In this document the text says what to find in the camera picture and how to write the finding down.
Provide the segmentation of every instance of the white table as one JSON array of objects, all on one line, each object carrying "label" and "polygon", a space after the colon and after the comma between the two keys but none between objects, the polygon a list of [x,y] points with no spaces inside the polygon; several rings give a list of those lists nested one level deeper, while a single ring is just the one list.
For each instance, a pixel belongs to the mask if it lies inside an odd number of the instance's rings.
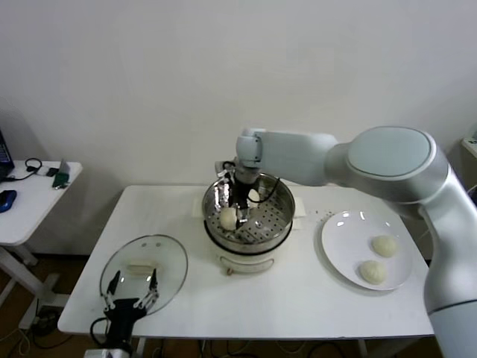
[{"label": "white table", "polygon": [[[28,175],[23,161],[15,160],[15,169],[10,176],[23,178]],[[75,181],[80,174],[82,166],[79,163],[69,164],[69,182]],[[43,162],[44,166],[58,168],[60,162]],[[16,200],[10,210],[0,214],[0,246],[9,247],[15,251],[24,264],[35,264],[34,256],[23,246],[31,234],[41,224],[53,206],[63,196],[66,189],[55,190],[51,187],[53,178],[32,175],[30,178],[0,183],[0,192],[3,190],[16,190]],[[57,295],[52,291],[57,282],[58,274],[51,274],[43,283],[38,280],[28,269],[19,263],[5,248],[0,247],[0,269],[7,272],[12,279],[0,294],[0,305],[10,293],[15,282],[21,283],[26,289],[40,299],[40,307],[44,304],[49,306],[63,307],[68,295]],[[19,327],[28,329],[34,318],[36,299],[28,308],[25,316],[20,321]]]},{"label": "white table", "polygon": [[[61,315],[66,333],[87,334],[103,316],[99,279],[116,250],[136,237],[163,233],[178,239],[189,255],[189,272],[178,295],[163,310],[139,320],[133,334],[194,339],[354,339],[433,334],[423,304],[428,271],[400,217],[383,202],[338,187],[291,186],[307,217],[293,230],[280,260],[261,274],[226,276],[209,249],[193,201],[205,186],[129,186]],[[386,218],[411,243],[410,278],[393,292],[362,289],[342,278],[324,259],[317,239],[328,213],[366,210]]]}]

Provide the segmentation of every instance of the steamed bun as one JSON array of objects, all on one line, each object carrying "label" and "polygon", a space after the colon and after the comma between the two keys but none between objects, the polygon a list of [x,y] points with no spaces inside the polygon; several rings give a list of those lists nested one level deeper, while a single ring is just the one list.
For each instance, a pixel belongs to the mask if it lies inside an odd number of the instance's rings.
[{"label": "steamed bun", "polygon": [[371,242],[373,250],[380,256],[392,257],[397,252],[397,242],[394,236],[381,235],[377,236]]},{"label": "steamed bun", "polygon": [[235,207],[223,207],[219,221],[223,229],[234,231],[237,228],[237,213]]},{"label": "steamed bun", "polygon": [[379,285],[386,280],[386,268],[377,261],[365,261],[359,266],[359,273],[369,283]]}]

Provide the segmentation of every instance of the table leg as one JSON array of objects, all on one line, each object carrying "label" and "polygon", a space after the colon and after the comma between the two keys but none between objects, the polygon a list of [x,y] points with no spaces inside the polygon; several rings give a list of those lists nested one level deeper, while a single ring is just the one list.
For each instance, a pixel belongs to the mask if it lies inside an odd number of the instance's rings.
[{"label": "table leg", "polygon": [[13,277],[35,296],[45,301],[52,301],[54,299],[54,293],[51,289],[46,287],[42,281],[38,280],[24,265],[15,260],[7,250],[1,247],[0,269],[5,271],[10,277]]},{"label": "table leg", "polygon": [[146,338],[139,337],[139,342],[137,342],[137,347],[136,347],[136,354],[138,357],[143,358],[145,346],[146,346]]},{"label": "table leg", "polygon": [[26,266],[35,266],[38,263],[38,259],[33,256],[25,245],[13,246],[11,251],[20,256]]},{"label": "table leg", "polygon": [[64,307],[66,305],[69,295],[53,293],[53,287],[60,277],[59,274],[50,274],[45,282],[42,282],[2,247],[0,247],[0,269],[12,277],[12,287],[16,281],[35,295],[35,298],[19,323],[20,329],[29,329],[37,315],[37,310],[41,310],[43,306]]},{"label": "table leg", "polygon": [[0,307],[5,302],[10,292],[12,292],[12,289],[14,288],[15,283],[16,283],[16,280],[14,278],[11,278],[10,281],[8,281],[5,288],[3,289],[3,291],[0,293]]}]

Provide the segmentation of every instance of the glass lid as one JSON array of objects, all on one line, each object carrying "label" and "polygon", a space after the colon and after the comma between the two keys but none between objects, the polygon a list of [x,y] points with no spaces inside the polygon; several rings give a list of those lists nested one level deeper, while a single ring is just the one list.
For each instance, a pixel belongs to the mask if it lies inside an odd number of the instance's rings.
[{"label": "glass lid", "polygon": [[156,269],[159,298],[148,310],[150,315],[180,291],[188,265],[186,249],[176,239],[166,235],[142,236],[124,245],[110,258],[101,273],[99,291],[101,297],[105,297],[111,280],[118,275],[112,299],[142,300],[149,291],[151,278],[154,281],[152,276]]}]

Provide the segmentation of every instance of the white plate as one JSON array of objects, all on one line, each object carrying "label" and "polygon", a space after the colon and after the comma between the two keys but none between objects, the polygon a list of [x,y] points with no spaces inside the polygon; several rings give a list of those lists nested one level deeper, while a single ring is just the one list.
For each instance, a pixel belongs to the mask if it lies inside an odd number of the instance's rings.
[{"label": "white plate", "polygon": [[[396,238],[398,251],[393,257],[381,257],[373,250],[371,241],[378,235],[392,235]],[[412,257],[408,243],[399,237],[391,224],[370,213],[344,211],[335,214],[325,223],[321,239],[331,264],[348,280],[367,289],[396,289],[411,274]],[[359,274],[359,266],[368,260],[385,265],[388,276],[383,283],[373,285]]]}]

